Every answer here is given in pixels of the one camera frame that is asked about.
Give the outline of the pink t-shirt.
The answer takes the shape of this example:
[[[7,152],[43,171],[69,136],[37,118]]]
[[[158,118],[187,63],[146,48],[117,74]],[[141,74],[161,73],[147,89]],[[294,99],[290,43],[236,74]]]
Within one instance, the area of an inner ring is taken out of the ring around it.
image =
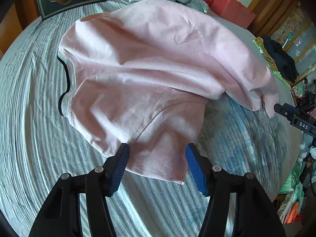
[[[228,95],[274,116],[271,70],[209,15],[143,0],[77,20],[58,55],[69,72],[64,116],[97,151],[130,146],[129,172],[182,184],[185,147],[195,142],[209,100]]]

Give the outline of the pile of dark clothes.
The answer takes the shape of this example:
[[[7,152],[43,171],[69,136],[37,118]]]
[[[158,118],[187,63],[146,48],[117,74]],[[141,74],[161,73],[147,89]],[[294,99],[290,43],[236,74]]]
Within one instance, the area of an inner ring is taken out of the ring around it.
[[[269,36],[262,35],[261,38],[267,53],[275,61],[278,71],[288,81],[294,83],[299,76],[294,59],[283,50],[278,42],[272,40]]]

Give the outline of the yellow green cloth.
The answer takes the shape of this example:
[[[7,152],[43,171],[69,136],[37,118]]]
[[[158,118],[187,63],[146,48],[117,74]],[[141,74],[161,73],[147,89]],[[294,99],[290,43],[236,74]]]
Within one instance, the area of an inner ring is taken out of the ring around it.
[[[281,73],[278,70],[278,67],[276,66],[276,63],[274,59],[269,55],[267,52],[264,44],[263,39],[261,37],[257,37],[253,40],[253,43],[256,45],[256,47],[259,49],[260,53],[263,55],[268,67],[271,69],[274,76],[280,80],[288,90],[291,90],[291,86],[288,80],[285,80],[285,78],[281,75]]]

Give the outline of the red paper bag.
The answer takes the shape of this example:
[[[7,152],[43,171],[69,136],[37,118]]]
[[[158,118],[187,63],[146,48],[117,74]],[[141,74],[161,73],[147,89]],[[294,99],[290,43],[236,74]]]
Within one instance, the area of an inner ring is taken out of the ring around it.
[[[203,0],[219,17],[244,29],[254,21],[256,15],[237,0]]]

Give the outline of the grey plush toy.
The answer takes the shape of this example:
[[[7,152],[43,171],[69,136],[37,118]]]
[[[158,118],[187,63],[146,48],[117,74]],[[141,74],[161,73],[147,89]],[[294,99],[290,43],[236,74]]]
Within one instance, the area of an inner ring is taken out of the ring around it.
[[[209,5],[203,0],[171,0],[176,3],[185,5],[191,9],[195,9],[200,12],[204,12],[208,14],[209,12]]]

